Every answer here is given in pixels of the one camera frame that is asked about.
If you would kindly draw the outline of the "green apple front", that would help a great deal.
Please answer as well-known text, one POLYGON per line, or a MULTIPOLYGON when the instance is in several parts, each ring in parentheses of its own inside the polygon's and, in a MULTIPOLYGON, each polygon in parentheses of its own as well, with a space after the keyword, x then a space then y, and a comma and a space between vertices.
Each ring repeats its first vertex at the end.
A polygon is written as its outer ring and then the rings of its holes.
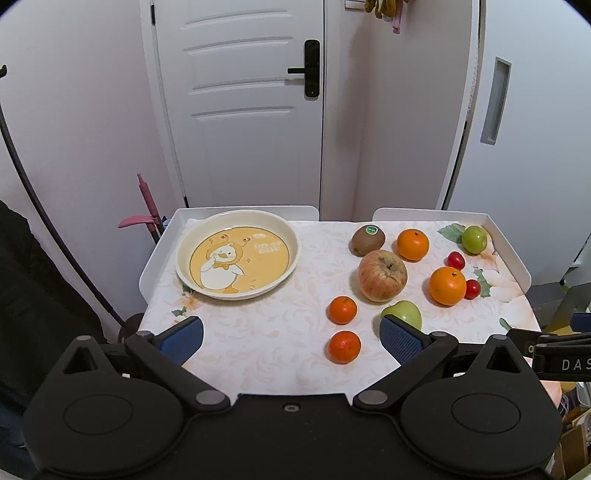
POLYGON ((421 311, 411 301, 400 300, 394 305, 389 305, 381 312, 381 317, 385 318, 388 315, 397 317, 418 330, 422 329, 423 318, 421 311))

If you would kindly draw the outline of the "green apple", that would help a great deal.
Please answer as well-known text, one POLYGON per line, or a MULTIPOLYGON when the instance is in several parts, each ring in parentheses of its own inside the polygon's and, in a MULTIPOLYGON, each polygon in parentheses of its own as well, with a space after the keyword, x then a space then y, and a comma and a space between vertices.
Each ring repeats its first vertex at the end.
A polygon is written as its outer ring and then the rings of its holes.
POLYGON ((400 300, 394 305, 389 305, 381 312, 381 317, 385 318, 388 315, 397 317, 418 330, 422 329, 423 318, 421 311, 411 301, 400 300))
POLYGON ((481 254, 488 246, 486 230, 478 225, 467 227, 462 235, 462 246, 471 255, 481 254))

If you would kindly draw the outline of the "orange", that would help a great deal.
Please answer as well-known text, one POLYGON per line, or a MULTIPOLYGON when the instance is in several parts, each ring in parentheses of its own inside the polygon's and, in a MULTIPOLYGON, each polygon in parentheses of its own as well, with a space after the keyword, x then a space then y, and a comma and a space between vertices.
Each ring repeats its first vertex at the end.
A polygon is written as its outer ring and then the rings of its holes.
POLYGON ((430 241, 423 231, 406 229, 399 234, 396 247, 401 257, 412 262, 418 262, 428 254, 430 241))
POLYGON ((429 294, 437 303, 451 307, 459 303, 467 291, 467 281, 463 273, 453 267, 435 270, 429 280, 429 294))

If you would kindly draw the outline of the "red cherry tomato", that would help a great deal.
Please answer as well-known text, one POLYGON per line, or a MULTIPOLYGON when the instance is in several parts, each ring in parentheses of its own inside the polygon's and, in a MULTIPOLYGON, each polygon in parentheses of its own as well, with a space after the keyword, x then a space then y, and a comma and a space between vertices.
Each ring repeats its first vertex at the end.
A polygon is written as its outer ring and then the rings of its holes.
POLYGON ((469 279, 466 281, 466 292, 464 298, 474 300, 481 295, 482 287, 478 280, 469 279))
POLYGON ((448 255, 446 259, 446 265, 448 267, 462 271, 466 266, 466 260, 460 252, 453 251, 448 255))

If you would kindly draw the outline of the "small tangerine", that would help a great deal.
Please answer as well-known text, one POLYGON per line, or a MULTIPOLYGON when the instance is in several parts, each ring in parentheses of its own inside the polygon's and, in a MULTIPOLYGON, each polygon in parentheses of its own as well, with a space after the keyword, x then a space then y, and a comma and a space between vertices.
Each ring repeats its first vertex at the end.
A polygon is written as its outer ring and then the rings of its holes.
POLYGON ((338 364, 353 362, 360 355, 361 350, 361 339, 352 331, 339 331, 328 343, 329 358, 338 364))
POLYGON ((328 318, 337 325, 346 325, 356 318, 358 306, 349 296, 338 296, 332 299, 328 307, 328 318))

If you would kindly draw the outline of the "large red yellow apple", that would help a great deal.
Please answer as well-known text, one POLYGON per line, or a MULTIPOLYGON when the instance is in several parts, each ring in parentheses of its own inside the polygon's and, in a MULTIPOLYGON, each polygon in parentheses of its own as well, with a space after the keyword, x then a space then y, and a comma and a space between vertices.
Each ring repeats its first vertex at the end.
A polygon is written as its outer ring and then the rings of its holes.
POLYGON ((356 278, 363 296, 375 303, 385 303, 404 290, 408 271, 398 255, 387 250, 375 250, 363 257, 356 270, 356 278))

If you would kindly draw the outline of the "cream duck print plate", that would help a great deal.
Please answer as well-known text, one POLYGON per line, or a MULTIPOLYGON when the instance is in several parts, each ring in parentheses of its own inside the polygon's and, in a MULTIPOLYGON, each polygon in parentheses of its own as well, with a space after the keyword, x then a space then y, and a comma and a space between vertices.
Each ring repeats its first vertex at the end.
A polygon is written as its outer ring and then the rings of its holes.
POLYGON ((175 253, 183 284, 211 299, 242 301, 270 292, 296 269, 294 227, 262 210, 233 210, 187 227, 175 253))

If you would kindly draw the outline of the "brown kiwi with sticker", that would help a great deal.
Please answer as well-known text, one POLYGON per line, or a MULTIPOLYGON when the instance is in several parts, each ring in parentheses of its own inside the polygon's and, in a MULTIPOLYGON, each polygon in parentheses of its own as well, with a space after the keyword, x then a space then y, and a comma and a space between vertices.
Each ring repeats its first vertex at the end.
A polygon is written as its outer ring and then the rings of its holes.
POLYGON ((386 242, 384 231, 374 224, 363 225, 349 241, 349 251, 356 256, 363 257, 370 252, 380 250, 386 242))

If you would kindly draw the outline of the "green apple far right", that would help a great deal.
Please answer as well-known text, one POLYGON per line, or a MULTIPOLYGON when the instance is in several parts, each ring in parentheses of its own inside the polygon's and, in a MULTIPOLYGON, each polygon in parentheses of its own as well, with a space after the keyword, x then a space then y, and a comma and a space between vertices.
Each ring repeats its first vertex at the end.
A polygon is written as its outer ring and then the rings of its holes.
POLYGON ((478 225, 467 227, 462 235, 462 246, 471 255, 481 254, 488 246, 486 230, 478 225))

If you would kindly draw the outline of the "dark clothing of person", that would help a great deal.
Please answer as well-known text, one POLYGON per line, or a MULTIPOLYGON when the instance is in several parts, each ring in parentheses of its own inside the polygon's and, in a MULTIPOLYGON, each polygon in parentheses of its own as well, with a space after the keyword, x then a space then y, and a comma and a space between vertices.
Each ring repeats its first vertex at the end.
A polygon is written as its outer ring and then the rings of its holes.
POLYGON ((27 219, 1 205, 1 405, 21 414, 72 340, 104 343, 99 317, 63 278, 27 219))

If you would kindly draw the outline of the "white wardrobe sliding door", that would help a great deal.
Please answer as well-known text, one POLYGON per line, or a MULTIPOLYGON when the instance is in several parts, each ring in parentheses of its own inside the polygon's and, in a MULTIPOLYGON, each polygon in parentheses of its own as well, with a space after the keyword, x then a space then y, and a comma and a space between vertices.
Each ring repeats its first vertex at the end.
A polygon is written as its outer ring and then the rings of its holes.
POLYGON ((590 24, 566 1, 449 1, 467 57, 439 203, 489 215, 534 284, 590 242, 590 24))

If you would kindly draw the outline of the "white panel door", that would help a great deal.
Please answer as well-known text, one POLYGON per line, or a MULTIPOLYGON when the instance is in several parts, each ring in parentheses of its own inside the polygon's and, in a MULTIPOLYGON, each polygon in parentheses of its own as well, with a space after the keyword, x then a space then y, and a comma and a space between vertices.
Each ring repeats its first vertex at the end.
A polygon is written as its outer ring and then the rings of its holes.
POLYGON ((173 185, 190 207, 321 200, 325 5, 146 1, 146 66, 173 185), (321 43, 320 96, 304 42, 321 43))

